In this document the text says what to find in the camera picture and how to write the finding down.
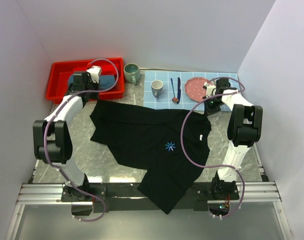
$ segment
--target blue star logo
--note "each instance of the blue star logo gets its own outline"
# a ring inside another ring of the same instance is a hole
[[[174,149],[176,148],[175,147],[175,143],[172,143],[172,142],[168,142],[167,144],[165,144],[166,148],[165,149],[168,149],[168,151],[174,151]]]

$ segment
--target white wall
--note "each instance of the white wall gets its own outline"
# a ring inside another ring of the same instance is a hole
[[[54,62],[236,72],[275,0],[18,0]]]
[[[239,71],[244,95],[263,107],[258,150],[304,240],[304,0],[277,0]]]
[[[49,113],[51,61],[19,5],[0,0],[0,240],[33,172],[32,125]]]

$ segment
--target red plastic bin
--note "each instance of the red plastic bin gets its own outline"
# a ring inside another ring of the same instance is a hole
[[[55,104],[60,104],[67,91],[67,81],[70,75],[75,71],[85,71],[87,64],[92,60],[93,59],[53,63],[46,91],[46,99],[53,101]],[[119,79],[115,87],[107,92],[101,92],[99,98],[102,100],[121,99],[125,91],[123,59],[116,57],[108,58],[108,60],[115,64],[119,73]],[[102,68],[101,75],[114,75],[116,79],[116,71],[109,62],[101,60],[95,62],[94,65]]]

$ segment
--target mug handle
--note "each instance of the mug handle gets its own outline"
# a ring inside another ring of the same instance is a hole
[[[136,78],[134,76],[132,76],[132,83],[136,85]]]

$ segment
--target pink plate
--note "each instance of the pink plate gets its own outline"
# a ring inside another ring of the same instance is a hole
[[[202,97],[206,95],[206,90],[203,88],[209,80],[203,77],[193,77],[185,84],[185,93],[193,101],[200,102]]]

